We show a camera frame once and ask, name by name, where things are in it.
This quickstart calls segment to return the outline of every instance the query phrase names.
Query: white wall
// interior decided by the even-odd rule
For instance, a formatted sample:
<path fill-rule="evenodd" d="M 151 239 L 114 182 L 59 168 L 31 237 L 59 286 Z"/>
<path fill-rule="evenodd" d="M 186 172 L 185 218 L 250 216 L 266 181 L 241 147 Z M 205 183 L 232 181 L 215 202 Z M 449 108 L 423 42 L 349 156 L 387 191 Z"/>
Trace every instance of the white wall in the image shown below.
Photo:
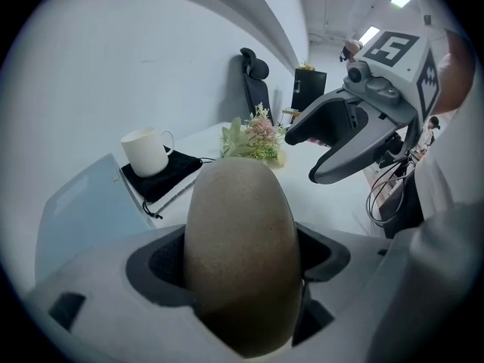
<path fill-rule="evenodd" d="M 343 46 L 311 45 L 309 63 L 317 71 L 327 74 L 325 93 L 332 92 L 343 85 L 343 78 L 348 75 L 346 62 L 340 62 Z"/>
<path fill-rule="evenodd" d="M 299 62 L 309 56 L 309 38 L 302 0 L 265 0 L 281 23 Z"/>
<path fill-rule="evenodd" d="M 226 15 L 191 0 L 46 0 L 37 9 L 0 75 L 0 249 L 20 294 L 34 285 L 45 201 L 107 153 L 126 163 L 124 134 L 156 126 L 183 138 L 248 113 L 234 59 L 242 47 L 271 68 L 277 119 L 293 75 Z"/>

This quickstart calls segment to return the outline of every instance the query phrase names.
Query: black cloth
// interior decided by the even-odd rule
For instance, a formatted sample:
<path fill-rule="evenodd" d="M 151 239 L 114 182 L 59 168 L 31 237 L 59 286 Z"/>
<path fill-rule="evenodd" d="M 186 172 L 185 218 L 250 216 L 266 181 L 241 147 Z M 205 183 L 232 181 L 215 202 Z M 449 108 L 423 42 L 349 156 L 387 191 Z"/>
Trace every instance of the black cloth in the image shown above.
<path fill-rule="evenodd" d="M 406 228 L 417 227 L 424 221 L 422 207 L 420 206 L 420 199 L 418 198 L 417 186 L 415 185 L 414 172 L 403 182 L 399 184 L 392 194 L 385 200 L 380 207 L 380 216 L 382 220 L 386 220 L 395 214 L 399 206 L 402 192 L 405 189 L 402 206 L 397 212 L 397 215 L 390 222 L 383 224 L 385 230 L 385 237 L 393 239 L 401 230 Z"/>
<path fill-rule="evenodd" d="M 202 166 L 197 157 L 182 154 L 176 150 L 169 155 L 166 168 L 149 178 L 140 178 L 131 164 L 121 168 L 128 181 L 147 202 L 154 203 L 175 187 L 179 182 Z"/>

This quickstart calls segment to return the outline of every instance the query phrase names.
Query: table surface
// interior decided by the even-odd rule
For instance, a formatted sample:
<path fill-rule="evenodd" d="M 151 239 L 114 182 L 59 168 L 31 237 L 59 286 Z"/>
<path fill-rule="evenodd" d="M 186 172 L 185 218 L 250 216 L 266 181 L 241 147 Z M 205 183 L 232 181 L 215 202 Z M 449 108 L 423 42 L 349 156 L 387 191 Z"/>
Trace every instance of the table surface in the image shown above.
<path fill-rule="evenodd" d="M 175 142 L 175 149 L 194 157 L 220 157 L 220 135 L 222 127 L 230 123 L 219 123 L 201 132 Z M 309 180 L 309 171 L 326 151 L 327 147 L 303 142 L 295 146 L 283 144 L 287 162 L 283 168 L 273 169 L 297 222 L 326 225 L 336 230 L 355 234 L 383 236 L 383 232 L 371 223 L 365 211 L 365 200 L 370 185 L 362 171 L 332 185 L 317 185 Z M 167 195 L 149 206 L 154 212 L 177 192 L 183 189 L 200 173 L 189 175 Z M 143 198 L 129 185 L 137 201 Z M 163 219 L 152 219 L 156 228 L 184 224 L 187 221 L 193 187 L 169 204 L 160 215 Z"/>

